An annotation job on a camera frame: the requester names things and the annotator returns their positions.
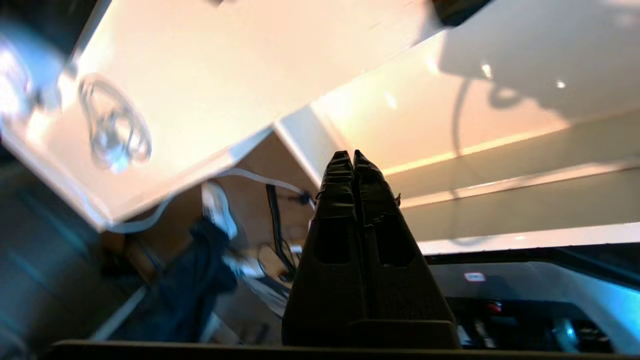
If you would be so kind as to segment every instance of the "sneaker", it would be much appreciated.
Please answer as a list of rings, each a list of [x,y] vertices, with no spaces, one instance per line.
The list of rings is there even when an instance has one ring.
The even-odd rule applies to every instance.
[[[211,181],[202,185],[202,213],[205,218],[224,231],[229,240],[238,235],[238,226],[229,211],[227,194],[220,185]]]
[[[236,277],[264,277],[265,273],[258,259],[238,254],[225,254],[222,261],[227,264]]]

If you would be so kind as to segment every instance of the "dark pants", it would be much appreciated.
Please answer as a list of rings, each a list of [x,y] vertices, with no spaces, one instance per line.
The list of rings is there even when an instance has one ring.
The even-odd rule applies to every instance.
[[[112,340],[197,342],[218,294],[236,288],[222,261],[228,236],[207,220],[190,230],[193,242],[159,277]]]

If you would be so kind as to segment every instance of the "sticker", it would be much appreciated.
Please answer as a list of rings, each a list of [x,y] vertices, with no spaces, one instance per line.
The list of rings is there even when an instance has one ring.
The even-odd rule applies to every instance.
[[[465,272],[465,279],[469,282],[484,282],[486,278],[481,272]]]

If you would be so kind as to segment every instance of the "power cord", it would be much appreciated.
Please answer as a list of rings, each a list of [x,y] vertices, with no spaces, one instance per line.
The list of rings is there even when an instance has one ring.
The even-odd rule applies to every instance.
[[[250,172],[241,168],[228,169],[218,174],[216,177],[225,177],[225,176],[242,176],[242,177],[246,177],[247,179],[258,181],[260,183],[271,184],[273,186],[279,186],[281,188],[291,190],[292,192],[299,194],[299,197],[294,197],[293,199],[296,199],[296,201],[299,201],[301,204],[303,204],[303,202],[304,204],[308,204],[309,206],[311,206],[313,210],[316,209],[316,204],[314,203],[311,195],[308,192],[301,190],[300,188],[295,187],[292,184],[285,183],[284,181],[274,180],[268,177],[260,176],[258,174],[254,174],[253,172]],[[173,196],[166,198],[164,201],[160,203],[160,205],[158,205],[154,213],[151,214],[146,219],[113,225],[109,227],[108,230],[111,231],[112,233],[118,233],[118,234],[139,233],[140,231],[147,230],[156,224],[156,222],[160,219],[160,217],[162,216],[162,214],[164,213],[167,206],[169,206],[169,203],[171,203],[172,200],[173,200]]]
[[[293,263],[293,253],[291,252],[291,247],[289,247],[289,253],[291,255],[291,260],[287,258],[282,249],[282,243],[284,243],[284,239],[282,238],[282,230],[280,226],[280,209],[278,208],[278,195],[276,194],[276,188],[272,184],[266,185],[267,189],[267,199],[269,201],[269,210],[271,211],[271,222],[273,226],[273,241],[275,246],[275,252],[278,258],[282,261],[282,264],[287,269],[287,273],[283,275],[282,279],[284,281],[291,282],[296,276],[296,265]]]
[[[289,256],[291,261],[295,264],[296,268],[298,267],[298,264],[300,263],[300,256],[296,256],[298,258],[298,264],[295,263],[294,257],[293,257],[293,251],[291,250],[291,245],[289,245],[288,241],[284,241],[285,245],[287,245],[287,248],[289,249]],[[273,246],[271,245],[271,243],[261,243],[258,245],[256,253],[255,253],[255,258],[258,261],[258,265],[260,266],[260,269],[262,270],[262,272],[264,272],[265,276],[269,276],[266,272],[266,269],[264,267],[264,263],[262,262],[262,260],[260,260],[260,255],[262,254],[262,250],[267,247],[269,248],[269,250],[271,250],[273,252],[273,254],[275,256],[278,256],[278,253],[276,252],[276,249],[273,248]]]

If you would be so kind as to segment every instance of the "cable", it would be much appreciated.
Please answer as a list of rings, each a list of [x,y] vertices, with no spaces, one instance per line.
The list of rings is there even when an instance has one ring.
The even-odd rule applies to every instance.
[[[230,168],[224,172],[222,172],[220,175],[216,176],[216,177],[223,177],[223,176],[242,176],[242,177],[246,177],[247,179],[251,179],[254,181],[258,181],[260,183],[264,183],[264,184],[270,184],[273,186],[279,186],[281,188],[285,188],[288,190],[291,190],[292,192],[298,193],[300,194],[302,197],[308,197],[308,201],[306,202],[307,204],[309,204],[309,206],[311,206],[311,208],[313,210],[316,210],[316,204],[313,202],[313,200],[311,199],[311,196],[308,192],[301,190],[289,183],[285,183],[284,181],[280,181],[280,180],[274,180],[274,179],[270,179],[268,177],[264,177],[264,176],[260,176],[258,174],[254,174],[253,172],[247,171],[245,169],[242,168]]]
[[[130,234],[139,233],[140,231],[151,228],[160,219],[169,203],[173,200],[173,197],[168,197],[160,205],[158,205],[156,211],[148,218],[140,221],[125,222],[122,224],[114,225],[109,228],[109,231],[117,234]]]
[[[25,64],[12,43],[0,33],[0,124],[24,120],[33,111],[33,82]]]
[[[285,183],[284,181],[274,180],[268,177],[260,176],[258,174],[254,174],[253,172],[250,172],[241,168],[228,169],[226,171],[221,172],[216,177],[225,177],[225,176],[242,176],[242,177],[246,177],[247,179],[258,181],[260,183],[271,184],[274,186],[279,186],[281,188],[291,190],[292,192],[298,193],[300,195],[299,197],[300,200],[308,199],[307,204],[309,204],[309,206],[311,206],[311,208],[314,211],[316,210],[316,204],[313,202],[308,192],[301,190],[289,183]],[[140,231],[147,230],[156,224],[156,222],[160,219],[160,217],[166,210],[166,207],[169,206],[169,203],[171,203],[172,200],[173,200],[173,196],[166,198],[164,201],[160,203],[160,205],[158,205],[154,213],[151,214],[151,216],[149,216],[146,219],[113,225],[109,227],[108,230],[111,231],[112,233],[118,233],[118,234],[139,233]]]
[[[92,101],[94,93],[110,97],[116,106],[107,114],[99,114]],[[118,89],[92,75],[80,82],[78,96],[89,126],[92,156],[100,166],[121,172],[130,162],[151,157],[149,129]]]
[[[151,265],[156,270],[158,276],[160,276],[160,273],[162,273],[162,269],[160,268],[160,265],[158,265],[158,263],[155,261],[153,256],[151,256],[151,254],[149,254],[149,252],[147,251],[145,246],[142,245],[140,243],[140,241],[136,241],[136,246],[138,247],[138,250],[140,250],[140,252],[142,252],[142,254],[149,260],[149,262],[151,262]]]
[[[293,256],[293,251],[291,251],[291,245],[289,245],[288,241],[284,241],[284,244],[287,246],[287,248],[289,249],[289,256],[291,259],[291,262],[294,264],[294,266],[296,267],[296,269],[298,268],[298,265],[300,264],[300,255],[296,254],[296,256]],[[264,263],[262,263],[262,261],[260,260],[260,254],[262,254],[262,250],[264,247],[268,247],[269,250],[273,251],[273,253],[277,256],[278,253],[276,252],[276,250],[271,246],[271,243],[260,243],[258,244],[258,248],[256,251],[256,255],[255,258],[258,261],[258,265],[260,265],[260,269],[266,274],[265,268],[264,268]]]
[[[287,280],[292,281],[296,275],[296,267],[291,263],[291,260],[287,258],[282,250],[282,230],[280,228],[280,210],[278,208],[278,196],[276,194],[276,188],[272,184],[266,185],[267,199],[269,201],[269,210],[271,211],[271,224],[273,226],[273,241],[275,245],[276,254],[287,269]]]

